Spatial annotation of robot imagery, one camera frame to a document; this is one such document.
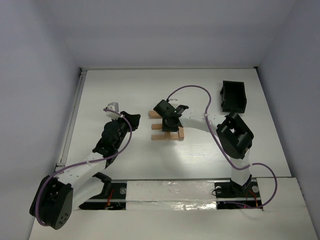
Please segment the wooden block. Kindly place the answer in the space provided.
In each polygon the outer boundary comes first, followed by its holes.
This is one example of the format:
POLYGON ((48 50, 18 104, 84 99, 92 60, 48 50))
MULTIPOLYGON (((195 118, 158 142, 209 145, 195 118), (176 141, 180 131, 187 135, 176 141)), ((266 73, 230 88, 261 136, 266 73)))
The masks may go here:
POLYGON ((152 134, 151 140, 152 141, 164 141, 167 137, 164 134, 152 134))
POLYGON ((164 133, 164 136, 165 136, 165 139, 166 139, 166 140, 169 140, 170 137, 171 137, 171 133, 170 133, 170 132, 165 132, 165 133, 164 133))
POLYGON ((163 125, 161 123, 156 123, 151 125, 152 130, 162 130, 163 125))
POLYGON ((178 140, 183 141, 185 139, 185 133, 184 133, 184 128, 179 127, 178 128, 178 140))
POLYGON ((180 138, 177 133, 170 133, 169 139, 175 141, 175 140, 179 140, 180 138))
POLYGON ((148 116, 150 119, 161 119, 162 117, 157 113, 155 112, 154 110, 150 110, 148 112, 148 116))

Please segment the black plastic bin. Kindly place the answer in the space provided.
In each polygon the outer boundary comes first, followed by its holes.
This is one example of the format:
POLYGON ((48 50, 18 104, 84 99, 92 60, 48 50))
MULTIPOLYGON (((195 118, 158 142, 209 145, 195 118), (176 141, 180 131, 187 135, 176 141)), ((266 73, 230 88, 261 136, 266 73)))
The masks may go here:
POLYGON ((243 114, 245 112, 247 97, 244 82, 224 80, 222 82, 220 96, 220 107, 222 112, 235 112, 238 114, 243 114))

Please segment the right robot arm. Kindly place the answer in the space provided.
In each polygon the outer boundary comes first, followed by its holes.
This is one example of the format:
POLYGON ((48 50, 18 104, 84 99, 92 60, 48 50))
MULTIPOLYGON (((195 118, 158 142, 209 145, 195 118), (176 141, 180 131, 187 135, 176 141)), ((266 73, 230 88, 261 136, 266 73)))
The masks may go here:
POLYGON ((240 187, 249 184, 252 179, 249 155, 254 134, 238 113, 208 114, 186 105, 172 105, 164 99, 153 110, 161 116, 167 131, 177 130, 180 127, 210 133, 231 165, 230 181, 240 187))

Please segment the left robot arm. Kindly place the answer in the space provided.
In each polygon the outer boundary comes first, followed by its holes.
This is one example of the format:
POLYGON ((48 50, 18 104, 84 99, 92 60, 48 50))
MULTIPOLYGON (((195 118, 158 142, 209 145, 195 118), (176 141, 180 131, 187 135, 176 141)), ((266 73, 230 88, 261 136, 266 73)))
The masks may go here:
POLYGON ((44 227, 59 230, 73 210, 74 193, 91 178, 105 184, 110 178, 102 174, 129 145, 140 124, 140 114, 116 112, 116 118, 103 127, 101 138, 85 160, 66 166, 45 176, 37 189, 29 213, 44 227))

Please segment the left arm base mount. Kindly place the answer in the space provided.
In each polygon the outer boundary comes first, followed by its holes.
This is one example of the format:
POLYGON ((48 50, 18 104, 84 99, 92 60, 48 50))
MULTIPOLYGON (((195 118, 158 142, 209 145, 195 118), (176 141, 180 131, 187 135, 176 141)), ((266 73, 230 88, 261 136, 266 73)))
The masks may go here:
POLYGON ((110 187, 82 203, 81 210, 126 210, 127 182, 115 181, 110 187))

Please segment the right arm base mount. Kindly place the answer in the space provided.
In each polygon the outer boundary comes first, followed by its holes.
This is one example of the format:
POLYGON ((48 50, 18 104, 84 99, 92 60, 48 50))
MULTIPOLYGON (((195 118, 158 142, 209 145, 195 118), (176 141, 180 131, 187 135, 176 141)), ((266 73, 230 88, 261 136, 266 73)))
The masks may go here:
POLYGON ((229 181, 218 181, 214 183, 211 194, 216 199, 218 210, 235 210, 241 208, 259 207, 262 205, 258 182, 252 181, 248 188, 242 193, 235 193, 229 181))

